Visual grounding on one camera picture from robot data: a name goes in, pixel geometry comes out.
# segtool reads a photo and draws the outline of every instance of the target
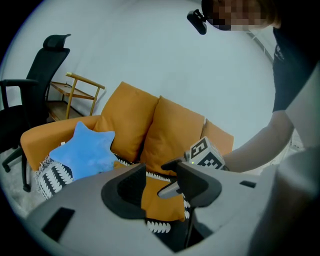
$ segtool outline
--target person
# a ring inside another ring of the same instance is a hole
[[[320,59],[319,9],[315,5],[316,1],[202,0],[203,15],[214,27],[239,31],[273,26],[277,42],[273,60],[275,99],[271,120],[247,143],[223,156],[230,171],[245,172],[258,168],[275,158],[290,141],[294,126],[285,110]]]

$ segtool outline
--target orange sofa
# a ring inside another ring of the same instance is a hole
[[[203,136],[222,155],[232,151],[234,138],[205,117],[164,97],[159,98],[122,82],[101,115],[62,120],[34,127],[21,137],[21,146],[34,171],[49,152],[73,136],[77,122],[97,132],[115,131],[111,151],[130,162],[146,163],[148,172],[175,176],[161,165],[180,156]],[[146,177],[142,208],[146,217],[162,221],[185,219],[184,199],[161,199],[157,192],[168,181]]]

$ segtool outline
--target wooden side table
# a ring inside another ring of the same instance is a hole
[[[68,72],[68,73],[66,73],[66,76],[74,79],[72,86],[67,83],[53,82],[53,81],[50,82],[50,86],[52,86],[53,88],[55,88],[58,92],[60,92],[62,94],[61,100],[48,100],[48,95],[49,95],[49,88],[48,88],[48,91],[46,94],[46,105],[49,109],[50,116],[55,121],[66,120],[69,118],[72,119],[72,118],[83,117],[84,115],[79,113],[76,109],[74,109],[71,106],[71,101],[72,101],[73,97],[93,101],[92,106],[91,106],[91,110],[90,110],[90,116],[92,116],[99,91],[100,91],[100,89],[104,90],[105,87],[101,84],[98,84],[94,81],[91,81],[91,80],[89,80],[85,77],[82,77],[80,75],[77,75],[75,73]],[[87,84],[90,84],[92,86],[97,87],[95,96],[93,97],[93,96],[85,93],[84,91],[77,89],[76,88],[77,81],[82,81],[82,82],[85,82]],[[69,98],[68,102],[64,101],[65,96],[67,96]]]

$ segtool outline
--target black office chair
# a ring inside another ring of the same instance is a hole
[[[70,49],[64,48],[66,35],[50,35],[43,42],[43,48],[35,56],[26,79],[6,79],[0,81],[4,109],[0,111],[0,153],[17,148],[2,163],[10,172],[8,164],[22,156],[23,190],[30,192],[27,184],[27,158],[19,147],[21,135],[28,129],[43,125],[49,116],[45,94],[50,81],[68,56]],[[6,87],[19,86],[22,105],[8,106]]]

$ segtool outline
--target wooden shelf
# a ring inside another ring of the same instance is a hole
[[[68,103],[62,100],[52,100],[47,101],[46,106],[48,107],[50,116],[55,121],[66,120],[66,112]],[[83,117],[78,111],[76,111],[72,106],[70,107],[69,119]]]
[[[71,90],[72,90],[72,86],[69,84],[65,84],[65,83],[61,83],[61,82],[50,82],[50,85],[52,87],[54,87],[55,89],[57,89],[60,93],[62,93],[63,95],[69,97]],[[81,99],[87,99],[87,100],[94,100],[95,97],[75,88],[74,92],[73,92],[73,96],[75,98],[81,98]]]

